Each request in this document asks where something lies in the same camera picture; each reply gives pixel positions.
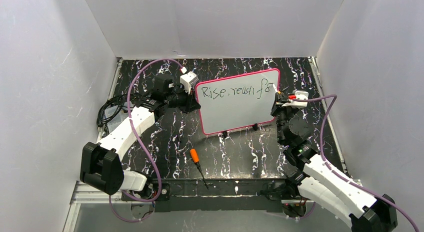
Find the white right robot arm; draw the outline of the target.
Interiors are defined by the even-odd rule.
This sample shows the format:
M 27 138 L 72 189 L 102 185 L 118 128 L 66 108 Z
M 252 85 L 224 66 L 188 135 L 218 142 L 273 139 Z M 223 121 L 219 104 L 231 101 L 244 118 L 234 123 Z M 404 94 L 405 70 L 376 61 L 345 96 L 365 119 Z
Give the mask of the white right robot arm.
M 398 225 L 394 200 L 371 195 L 322 158 L 308 138 L 312 128 L 296 113 L 307 106 L 308 92 L 284 96 L 275 93 L 271 115 L 276 118 L 277 141 L 287 147 L 284 156 L 299 169 L 282 187 L 313 200 L 340 218 L 351 231 L 393 231 Z

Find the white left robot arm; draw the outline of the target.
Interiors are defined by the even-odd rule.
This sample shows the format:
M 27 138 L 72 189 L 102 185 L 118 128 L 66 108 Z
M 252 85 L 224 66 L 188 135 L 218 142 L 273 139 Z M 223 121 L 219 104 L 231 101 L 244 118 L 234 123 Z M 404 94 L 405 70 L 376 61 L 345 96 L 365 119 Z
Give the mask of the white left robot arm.
M 121 160 L 136 139 L 165 113 L 167 108 L 178 108 L 184 113 L 200 109 L 194 87 L 199 79 L 194 72 L 181 75 L 174 81 L 171 75 L 158 75 L 153 88 L 132 102 L 126 118 L 98 143 L 88 142 L 82 149 L 80 180 L 108 195 L 118 191 L 142 191 L 148 176 L 124 170 Z

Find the pink framed whiteboard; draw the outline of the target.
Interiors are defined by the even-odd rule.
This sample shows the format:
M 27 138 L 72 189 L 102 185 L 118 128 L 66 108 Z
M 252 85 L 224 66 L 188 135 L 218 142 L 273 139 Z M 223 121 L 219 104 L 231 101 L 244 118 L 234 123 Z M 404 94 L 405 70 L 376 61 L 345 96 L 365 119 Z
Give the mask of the pink framed whiteboard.
M 277 68 L 234 75 L 195 86 L 199 116 L 206 135 L 263 124 L 273 120 L 273 84 L 279 87 Z

